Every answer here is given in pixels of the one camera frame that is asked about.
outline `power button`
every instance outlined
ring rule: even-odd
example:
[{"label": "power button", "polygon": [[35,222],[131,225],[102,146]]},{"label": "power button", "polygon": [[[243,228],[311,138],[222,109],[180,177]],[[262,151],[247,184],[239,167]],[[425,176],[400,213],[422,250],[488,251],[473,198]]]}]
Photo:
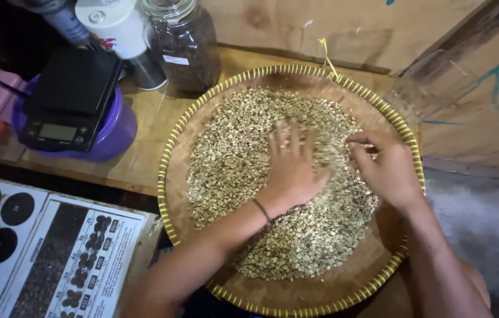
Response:
[{"label": "power button", "polygon": [[100,23],[105,17],[106,15],[103,11],[95,11],[89,15],[89,21],[91,23]]}]

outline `jar lid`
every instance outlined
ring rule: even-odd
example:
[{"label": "jar lid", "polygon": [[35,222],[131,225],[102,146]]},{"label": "jar lid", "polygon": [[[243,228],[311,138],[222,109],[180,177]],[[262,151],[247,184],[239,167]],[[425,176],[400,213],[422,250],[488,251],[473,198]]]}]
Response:
[{"label": "jar lid", "polygon": [[195,8],[196,0],[140,0],[140,7],[153,20],[178,25]]}]

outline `purple container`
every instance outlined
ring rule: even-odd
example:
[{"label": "purple container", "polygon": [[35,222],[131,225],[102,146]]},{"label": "purple container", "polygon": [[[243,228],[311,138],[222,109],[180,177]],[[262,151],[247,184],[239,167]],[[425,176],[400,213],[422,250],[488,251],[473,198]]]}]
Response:
[{"label": "purple container", "polygon": [[[38,79],[39,75],[29,81],[24,92],[31,94]],[[20,135],[20,131],[27,120],[26,115],[22,112],[23,103],[23,100],[17,98],[12,108],[12,126],[14,127],[16,136]],[[134,111],[132,110],[132,107],[126,105],[124,97],[122,96],[122,91],[119,87],[116,87],[110,105],[110,111],[108,112],[104,125],[100,129],[97,140],[90,151],[80,152],[68,150],[61,152],[46,152],[34,149],[32,149],[32,151],[48,157],[75,158],[100,163],[102,161],[110,160],[126,151],[126,149],[132,145],[137,130],[138,121],[136,120]]]}]

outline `jar label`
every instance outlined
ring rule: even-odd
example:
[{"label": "jar label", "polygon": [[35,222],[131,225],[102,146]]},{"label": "jar label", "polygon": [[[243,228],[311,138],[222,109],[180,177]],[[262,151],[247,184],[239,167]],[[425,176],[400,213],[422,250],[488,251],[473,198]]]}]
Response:
[{"label": "jar label", "polygon": [[168,63],[189,65],[189,60],[183,57],[170,57],[169,55],[163,55],[163,59]]}]

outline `hand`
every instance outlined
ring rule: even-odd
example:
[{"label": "hand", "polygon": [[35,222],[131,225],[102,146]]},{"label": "hand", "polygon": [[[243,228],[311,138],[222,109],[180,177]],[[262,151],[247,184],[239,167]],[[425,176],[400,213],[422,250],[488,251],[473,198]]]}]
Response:
[{"label": "hand", "polygon": [[299,127],[291,123],[290,145],[283,136],[283,122],[277,123],[277,132],[269,136],[271,146],[271,170],[267,187],[259,193],[257,200],[265,207],[269,217],[274,218],[289,208],[304,204],[316,196],[330,179],[330,167],[315,174],[312,169],[314,131],[308,136],[301,150]]},{"label": "hand", "polygon": [[[417,205],[421,200],[425,201],[415,173],[412,153],[404,143],[379,131],[352,135],[348,142],[363,180],[375,194],[402,213],[407,213],[411,206]],[[375,146],[377,158],[372,160],[359,144]]]}]

